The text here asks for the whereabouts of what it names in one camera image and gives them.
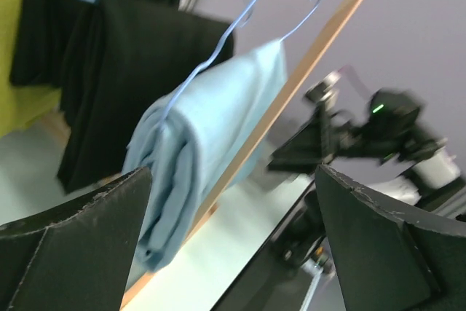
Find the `light blue trousers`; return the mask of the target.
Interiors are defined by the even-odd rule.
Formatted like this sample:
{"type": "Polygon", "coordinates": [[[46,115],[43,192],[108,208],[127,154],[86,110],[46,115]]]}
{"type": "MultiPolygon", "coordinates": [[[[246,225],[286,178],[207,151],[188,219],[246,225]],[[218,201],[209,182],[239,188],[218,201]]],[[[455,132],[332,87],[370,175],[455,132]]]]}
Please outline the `light blue trousers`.
{"type": "Polygon", "coordinates": [[[287,79],[276,39],[197,75],[179,95],[143,114],[123,172],[151,171],[152,185],[135,260],[156,272],[177,254],[211,189],[287,79]]]}

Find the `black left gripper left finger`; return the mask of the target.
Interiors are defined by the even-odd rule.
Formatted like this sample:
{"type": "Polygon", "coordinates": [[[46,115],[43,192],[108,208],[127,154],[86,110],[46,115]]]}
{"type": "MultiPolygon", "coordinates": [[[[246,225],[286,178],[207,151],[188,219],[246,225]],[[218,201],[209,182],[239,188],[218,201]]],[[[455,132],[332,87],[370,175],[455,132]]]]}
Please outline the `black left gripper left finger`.
{"type": "Polygon", "coordinates": [[[148,168],[1,226],[1,309],[119,310],[151,188],[148,168]]]}

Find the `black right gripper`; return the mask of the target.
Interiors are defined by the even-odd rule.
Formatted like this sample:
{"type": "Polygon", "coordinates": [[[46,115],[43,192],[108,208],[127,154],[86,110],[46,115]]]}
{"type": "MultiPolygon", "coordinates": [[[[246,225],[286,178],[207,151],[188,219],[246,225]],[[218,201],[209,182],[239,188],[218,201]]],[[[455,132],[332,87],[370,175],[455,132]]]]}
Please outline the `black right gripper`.
{"type": "Polygon", "coordinates": [[[314,107],[310,118],[282,146],[272,152],[267,170],[311,176],[318,165],[338,157],[341,140],[354,127],[352,114],[334,108],[339,91],[336,83],[345,78],[364,100],[371,91],[354,70],[336,70],[313,84],[303,99],[314,107]]]}

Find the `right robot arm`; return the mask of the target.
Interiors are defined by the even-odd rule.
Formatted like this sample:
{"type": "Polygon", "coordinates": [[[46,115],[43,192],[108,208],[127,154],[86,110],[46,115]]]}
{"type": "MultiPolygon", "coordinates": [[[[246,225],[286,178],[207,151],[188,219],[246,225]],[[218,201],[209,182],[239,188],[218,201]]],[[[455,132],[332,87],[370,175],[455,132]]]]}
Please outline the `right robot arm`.
{"type": "Polygon", "coordinates": [[[446,152],[445,140],[419,121],[424,105],[412,92],[378,90],[369,96],[366,122],[335,124],[342,112],[334,108],[334,86],[346,75],[346,68],[332,71],[306,91],[314,111],[272,153],[269,171],[312,175],[318,165],[337,158],[373,159],[380,165],[392,159],[409,162],[409,169],[372,189],[425,210],[439,208],[465,188],[465,177],[446,152]]]}

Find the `light blue wire hanger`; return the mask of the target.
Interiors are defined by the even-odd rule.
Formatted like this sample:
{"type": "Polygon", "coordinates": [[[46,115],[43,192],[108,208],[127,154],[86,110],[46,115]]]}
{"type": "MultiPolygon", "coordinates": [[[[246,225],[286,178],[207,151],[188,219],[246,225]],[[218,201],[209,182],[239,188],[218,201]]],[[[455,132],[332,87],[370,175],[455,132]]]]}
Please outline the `light blue wire hanger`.
{"type": "MultiPolygon", "coordinates": [[[[226,40],[229,38],[231,34],[233,34],[234,30],[237,28],[242,28],[244,27],[247,22],[250,20],[253,11],[254,11],[254,6],[258,0],[243,0],[245,3],[245,8],[244,10],[240,13],[240,15],[229,25],[229,27],[225,30],[225,32],[221,35],[214,51],[210,55],[210,57],[205,60],[204,62],[201,62],[199,65],[197,65],[194,70],[188,75],[186,80],[181,84],[179,88],[177,88],[172,96],[172,98],[167,102],[166,106],[162,110],[161,117],[157,123],[157,131],[162,132],[162,129],[165,125],[165,122],[167,120],[168,114],[170,110],[173,108],[175,102],[179,99],[180,95],[186,90],[186,88],[190,85],[191,81],[200,73],[208,69],[216,60],[216,58],[219,56],[221,53],[222,49],[224,48],[224,45],[226,44],[226,40]]],[[[283,42],[286,40],[289,36],[294,34],[296,31],[300,29],[300,27],[303,26],[303,24],[315,13],[317,8],[320,5],[320,2],[322,0],[308,0],[308,1],[313,1],[314,5],[312,9],[306,14],[306,16],[291,30],[289,31],[286,35],[284,35],[281,39],[280,42],[283,42]]]]}

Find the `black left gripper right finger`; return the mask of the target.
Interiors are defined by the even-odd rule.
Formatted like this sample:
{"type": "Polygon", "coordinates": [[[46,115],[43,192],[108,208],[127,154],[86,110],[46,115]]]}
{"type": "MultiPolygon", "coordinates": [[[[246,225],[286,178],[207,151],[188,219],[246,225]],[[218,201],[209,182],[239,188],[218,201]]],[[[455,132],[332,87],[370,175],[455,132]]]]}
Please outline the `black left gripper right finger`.
{"type": "Polygon", "coordinates": [[[327,165],[315,184],[347,310],[465,310],[465,223],[327,165]]]}

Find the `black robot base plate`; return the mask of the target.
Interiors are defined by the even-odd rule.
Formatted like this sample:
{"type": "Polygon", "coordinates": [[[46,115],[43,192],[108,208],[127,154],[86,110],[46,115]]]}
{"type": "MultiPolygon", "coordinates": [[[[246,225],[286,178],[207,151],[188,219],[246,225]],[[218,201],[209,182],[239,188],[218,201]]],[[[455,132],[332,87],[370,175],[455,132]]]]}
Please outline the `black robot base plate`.
{"type": "Polygon", "coordinates": [[[310,310],[336,270],[311,181],[213,310],[310,310]]]}

